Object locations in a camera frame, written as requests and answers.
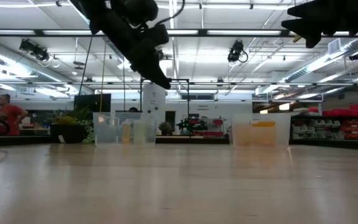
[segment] stage light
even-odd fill
[[[246,56],[245,60],[241,60],[240,57],[242,55]],[[229,55],[227,56],[227,61],[229,63],[241,62],[246,63],[248,61],[248,54],[244,51],[244,44],[242,40],[236,40],[230,49]]]

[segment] clear plastic container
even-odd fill
[[[290,121],[289,114],[235,114],[232,119],[233,146],[286,149]]]
[[[93,113],[93,124],[96,146],[155,144],[157,126],[142,113]]]

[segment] table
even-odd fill
[[[0,224],[358,223],[358,150],[0,147]]]

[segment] metal pipe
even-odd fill
[[[124,82],[84,82],[83,85],[123,85]],[[80,85],[81,82],[0,82],[7,85]],[[131,82],[131,85],[139,85],[140,82]],[[171,85],[183,85],[185,82],[171,82]],[[285,86],[352,86],[355,83],[277,83],[277,82],[189,82],[190,85],[239,85],[239,86],[257,86],[257,85],[285,85]]]

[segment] television screen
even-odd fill
[[[92,112],[110,112],[111,94],[103,94],[102,100],[100,94],[75,96],[74,107],[78,109],[88,107]]]

